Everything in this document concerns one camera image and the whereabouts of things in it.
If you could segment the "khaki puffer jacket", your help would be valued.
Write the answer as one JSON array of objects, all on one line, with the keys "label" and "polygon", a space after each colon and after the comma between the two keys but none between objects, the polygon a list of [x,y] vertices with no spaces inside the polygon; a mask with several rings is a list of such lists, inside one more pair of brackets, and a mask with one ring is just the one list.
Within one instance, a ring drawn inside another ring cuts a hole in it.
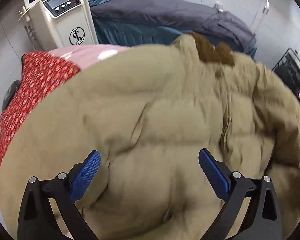
[{"label": "khaki puffer jacket", "polygon": [[17,236],[31,176],[52,179],[92,150],[102,164],[77,207],[100,239],[199,239],[222,208],[198,163],[270,176],[283,237],[300,221],[300,103],[249,56],[181,35],[80,71],[26,117],[0,167],[0,209]]}]

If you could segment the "red floral garment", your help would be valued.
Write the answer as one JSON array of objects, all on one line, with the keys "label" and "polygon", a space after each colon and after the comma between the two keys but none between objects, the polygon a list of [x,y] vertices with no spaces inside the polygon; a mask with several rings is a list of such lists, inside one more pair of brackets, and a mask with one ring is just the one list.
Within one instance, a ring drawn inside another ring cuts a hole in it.
[{"label": "red floral garment", "polygon": [[0,167],[15,133],[34,107],[81,71],[77,64],[42,51],[23,55],[22,65],[21,85],[0,117]]}]

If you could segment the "pink polka dot bedspread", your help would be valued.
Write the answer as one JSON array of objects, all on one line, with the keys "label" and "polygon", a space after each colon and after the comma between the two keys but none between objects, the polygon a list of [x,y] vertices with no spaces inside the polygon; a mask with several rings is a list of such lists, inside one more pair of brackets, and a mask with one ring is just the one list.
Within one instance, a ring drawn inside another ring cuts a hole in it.
[{"label": "pink polka dot bedspread", "polygon": [[[59,49],[54,49],[48,53],[51,54],[52,56],[61,57],[63,59],[69,60],[77,64],[82,71],[90,67],[91,65],[97,63],[98,61],[105,60],[127,49],[128,49],[127,47],[123,47],[123,46],[97,44],[97,45],[82,45],[78,47],[70,46],[66,48],[59,48]],[[21,69],[21,75],[22,75],[22,71],[23,71],[22,58],[21,58],[21,66],[22,66]],[[2,112],[9,106],[15,94],[11,98],[4,98]],[[0,224],[4,229],[7,228],[1,210],[0,210]]]}]

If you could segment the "white beauty machine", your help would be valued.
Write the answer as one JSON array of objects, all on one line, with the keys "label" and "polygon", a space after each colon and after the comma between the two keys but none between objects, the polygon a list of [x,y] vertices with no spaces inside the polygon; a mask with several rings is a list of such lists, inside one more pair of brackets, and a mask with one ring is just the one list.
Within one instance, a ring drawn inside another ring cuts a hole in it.
[{"label": "white beauty machine", "polygon": [[20,19],[35,50],[98,44],[88,0],[24,0]]}]

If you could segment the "grey blue bed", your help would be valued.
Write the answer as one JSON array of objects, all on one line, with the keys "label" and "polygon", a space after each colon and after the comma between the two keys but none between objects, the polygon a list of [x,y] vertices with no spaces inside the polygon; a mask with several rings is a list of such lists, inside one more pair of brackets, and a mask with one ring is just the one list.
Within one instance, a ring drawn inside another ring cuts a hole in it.
[{"label": "grey blue bed", "polygon": [[169,45],[179,35],[195,32],[216,46],[224,42],[233,51],[254,57],[255,34],[228,11],[183,0],[88,0],[101,44]]}]

